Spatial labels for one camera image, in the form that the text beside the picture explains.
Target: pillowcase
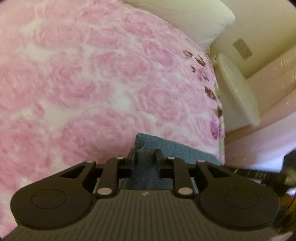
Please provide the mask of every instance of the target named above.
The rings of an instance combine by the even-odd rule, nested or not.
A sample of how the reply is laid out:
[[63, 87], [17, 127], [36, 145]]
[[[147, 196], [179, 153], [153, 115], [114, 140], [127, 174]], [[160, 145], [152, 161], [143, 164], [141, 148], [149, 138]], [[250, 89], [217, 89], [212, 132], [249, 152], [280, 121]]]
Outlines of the pillowcase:
[[235, 21], [220, 0], [125, 0], [176, 26], [203, 50]]

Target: cream wall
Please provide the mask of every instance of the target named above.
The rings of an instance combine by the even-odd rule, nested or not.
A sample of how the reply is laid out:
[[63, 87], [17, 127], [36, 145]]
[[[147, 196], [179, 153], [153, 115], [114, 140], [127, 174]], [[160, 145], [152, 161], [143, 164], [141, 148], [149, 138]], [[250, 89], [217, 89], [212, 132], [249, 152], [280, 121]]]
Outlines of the cream wall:
[[[246, 78], [295, 46], [296, 8], [288, 0], [221, 1], [236, 21], [214, 41], [210, 55], [224, 53]], [[232, 45], [240, 37], [253, 52], [247, 60]]]

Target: light switch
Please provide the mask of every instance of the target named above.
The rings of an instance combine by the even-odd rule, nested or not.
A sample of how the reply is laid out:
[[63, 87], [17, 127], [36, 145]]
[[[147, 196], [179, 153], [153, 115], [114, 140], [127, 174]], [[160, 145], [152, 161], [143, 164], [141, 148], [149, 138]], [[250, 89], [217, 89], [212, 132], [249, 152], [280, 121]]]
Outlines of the light switch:
[[233, 43], [233, 46], [239, 52], [241, 57], [243, 57], [243, 59], [248, 59], [253, 54], [250, 48], [247, 46], [246, 42], [242, 38], [239, 38], [235, 43]]

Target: pink floral blanket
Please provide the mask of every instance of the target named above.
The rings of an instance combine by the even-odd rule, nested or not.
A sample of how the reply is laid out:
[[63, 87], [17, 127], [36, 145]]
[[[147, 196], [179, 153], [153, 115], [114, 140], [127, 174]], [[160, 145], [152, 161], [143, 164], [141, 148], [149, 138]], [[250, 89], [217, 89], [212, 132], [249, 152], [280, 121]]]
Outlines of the pink floral blanket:
[[0, 236], [14, 192], [125, 156], [137, 133], [224, 161], [211, 63], [166, 21], [119, 1], [5, 0], [0, 23]]

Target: pink wall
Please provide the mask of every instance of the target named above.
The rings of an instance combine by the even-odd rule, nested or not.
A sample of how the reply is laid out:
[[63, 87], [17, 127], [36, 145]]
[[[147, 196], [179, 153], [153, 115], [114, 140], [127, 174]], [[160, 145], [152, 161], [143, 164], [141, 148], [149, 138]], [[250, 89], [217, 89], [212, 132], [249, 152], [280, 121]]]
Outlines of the pink wall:
[[279, 171], [285, 154], [296, 148], [296, 111], [225, 146], [226, 164]]
[[226, 134], [226, 164], [281, 169], [284, 155], [296, 148], [295, 82], [296, 47], [249, 79], [261, 124]]

